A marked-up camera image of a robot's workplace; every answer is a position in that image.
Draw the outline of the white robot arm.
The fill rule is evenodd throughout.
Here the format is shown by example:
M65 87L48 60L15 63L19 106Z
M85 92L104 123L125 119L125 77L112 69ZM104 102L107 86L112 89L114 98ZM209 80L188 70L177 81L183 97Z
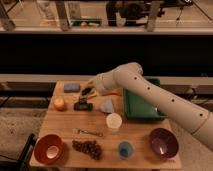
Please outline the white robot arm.
M100 95L124 88L141 96L213 151L213 113L150 83L142 73L139 63L130 62L97 74L85 86L91 87Z

